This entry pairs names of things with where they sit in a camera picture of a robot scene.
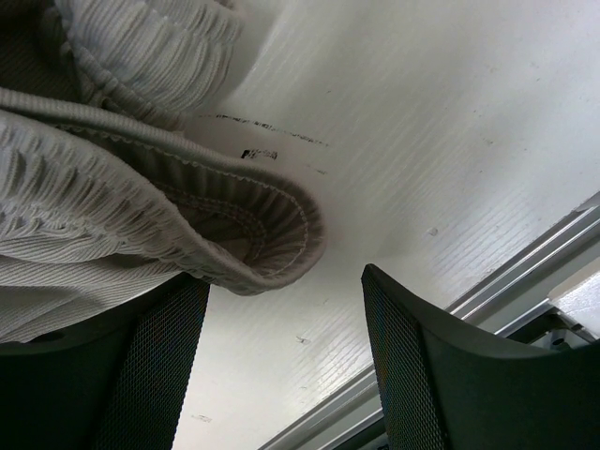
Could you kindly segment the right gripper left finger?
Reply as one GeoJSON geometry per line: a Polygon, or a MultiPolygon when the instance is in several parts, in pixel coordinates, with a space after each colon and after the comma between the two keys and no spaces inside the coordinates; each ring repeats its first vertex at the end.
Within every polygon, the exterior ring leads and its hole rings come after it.
{"type": "Polygon", "coordinates": [[[2,344],[2,448],[172,448],[209,292],[180,275],[93,318],[2,344]]]}

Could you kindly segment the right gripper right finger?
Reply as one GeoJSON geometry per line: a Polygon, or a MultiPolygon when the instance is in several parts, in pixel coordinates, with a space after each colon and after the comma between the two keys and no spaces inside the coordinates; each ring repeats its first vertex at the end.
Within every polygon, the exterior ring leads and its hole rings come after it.
{"type": "Polygon", "coordinates": [[[599,347],[546,350],[433,306],[379,267],[361,277],[393,449],[595,449],[599,347]]]}

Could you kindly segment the grey trousers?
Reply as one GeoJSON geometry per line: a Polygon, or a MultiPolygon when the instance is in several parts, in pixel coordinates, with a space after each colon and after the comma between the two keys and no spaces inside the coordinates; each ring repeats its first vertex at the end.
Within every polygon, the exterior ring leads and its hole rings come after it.
{"type": "Polygon", "coordinates": [[[2,3],[3,342],[181,273],[255,295],[321,258],[302,187],[184,135],[243,24],[235,1],[2,3]]]}

